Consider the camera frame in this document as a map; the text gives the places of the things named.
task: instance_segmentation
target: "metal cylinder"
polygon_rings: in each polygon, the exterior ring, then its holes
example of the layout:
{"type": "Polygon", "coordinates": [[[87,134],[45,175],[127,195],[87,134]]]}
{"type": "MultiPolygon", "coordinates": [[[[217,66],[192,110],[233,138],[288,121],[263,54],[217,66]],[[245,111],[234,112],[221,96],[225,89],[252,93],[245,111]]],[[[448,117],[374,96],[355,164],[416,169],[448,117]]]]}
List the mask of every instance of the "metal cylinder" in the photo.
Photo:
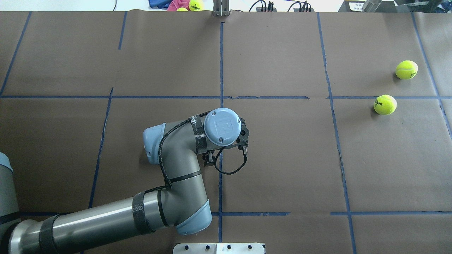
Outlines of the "metal cylinder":
{"type": "MultiPolygon", "coordinates": [[[[146,211],[157,210],[157,213],[148,212],[146,217],[150,221],[161,221],[156,192],[146,194],[144,201],[146,211]]],[[[154,229],[163,227],[160,224],[153,225],[154,229]]],[[[21,222],[12,234],[10,253],[39,253],[41,226],[42,222],[21,222]]],[[[132,198],[63,215],[53,224],[55,245],[61,253],[75,253],[136,235],[139,233],[133,222],[132,198]]]]}
{"type": "Polygon", "coordinates": [[[381,0],[366,0],[363,4],[364,12],[375,12],[380,6],[381,0]]]}
{"type": "Polygon", "coordinates": [[[1,249],[5,248],[9,240],[8,229],[20,222],[19,207],[14,189],[13,171],[8,158],[0,153],[0,242],[1,249]]]}

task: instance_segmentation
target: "blue cloth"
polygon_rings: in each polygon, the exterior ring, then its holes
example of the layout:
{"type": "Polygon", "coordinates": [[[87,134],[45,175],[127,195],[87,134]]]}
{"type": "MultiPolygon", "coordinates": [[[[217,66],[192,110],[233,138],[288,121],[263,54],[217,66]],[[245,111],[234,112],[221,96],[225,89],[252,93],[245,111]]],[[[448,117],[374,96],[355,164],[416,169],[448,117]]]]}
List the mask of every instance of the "blue cloth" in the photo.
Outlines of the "blue cloth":
{"type": "Polygon", "coordinates": [[[150,7],[158,7],[160,9],[168,8],[171,0],[149,0],[150,7]]]}

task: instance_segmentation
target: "table surface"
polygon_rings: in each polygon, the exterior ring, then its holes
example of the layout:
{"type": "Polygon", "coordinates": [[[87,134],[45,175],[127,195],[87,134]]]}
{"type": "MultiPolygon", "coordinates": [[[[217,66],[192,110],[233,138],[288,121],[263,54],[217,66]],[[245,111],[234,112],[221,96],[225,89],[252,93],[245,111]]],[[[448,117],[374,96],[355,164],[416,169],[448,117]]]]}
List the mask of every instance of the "table surface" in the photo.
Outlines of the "table surface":
{"type": "MultiPolygon", "coordinates": [[[[246,120],[249,159],[232,176],[202,168],[212,224],[85,253],[202,242],[451,253],[451,22],[420,13],[2,12],[0,151],[22,219],[160,186],[143,130],[224,106],[246,120]],[[419,71],[397,79],[407,59],[419,71]],[[382,94],[398,101],[389,116],[372,109],[382,94]]],[[[241,160],[227,150],[222,167],[241,160]]]]}

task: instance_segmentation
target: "pink cloth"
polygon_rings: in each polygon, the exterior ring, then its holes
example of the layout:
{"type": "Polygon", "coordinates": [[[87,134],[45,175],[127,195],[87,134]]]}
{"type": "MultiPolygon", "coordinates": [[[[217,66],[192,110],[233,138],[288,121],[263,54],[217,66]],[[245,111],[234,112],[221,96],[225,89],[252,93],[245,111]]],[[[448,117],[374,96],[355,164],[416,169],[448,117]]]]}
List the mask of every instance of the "pink cloth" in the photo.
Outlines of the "pink cloth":
{"type": "Polygon", "coordinates": [[[186,8],[188,9],[188,4],[190,3],[190,0],[172,0],[171,3],[168,6],[167,11],[177,11],[179,8],[186,8]]]}

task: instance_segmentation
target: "blue joint cap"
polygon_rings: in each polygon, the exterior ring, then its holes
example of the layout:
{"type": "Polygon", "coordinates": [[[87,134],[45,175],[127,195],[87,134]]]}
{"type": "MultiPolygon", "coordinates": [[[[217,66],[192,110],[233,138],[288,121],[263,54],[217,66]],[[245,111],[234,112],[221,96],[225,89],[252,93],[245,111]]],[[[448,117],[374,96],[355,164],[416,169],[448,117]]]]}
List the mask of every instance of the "blue joint cap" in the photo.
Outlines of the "blue joint cap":
{"type": "Polygon", "coordinates": [[[204,120],[207,138],[217,146],[234,143],[242,130],[239,116],[228,108],[212,110],[204,120]]]}
{"type": "Polygon", "coordinates": [[[209,200],[194,213],[190,218],[176,226],[179,235],[191,235],[204,230],[212,222],[209,200]]]}
{"type": "Polygon", "coordinates": [[[151,164],[160,164],[159,162],[159,144],[165,132],[166,123],[147,128],[143,132],[144,150],[151,164]]]}
{"type": "Polygon", "coordinates": [[[11,173],[14,174],[13,168],[11,168],[11,164],[9,163],[8,156],[4,153],[0,153],[0,165],[7,167],[11,170],[11,173]]]}

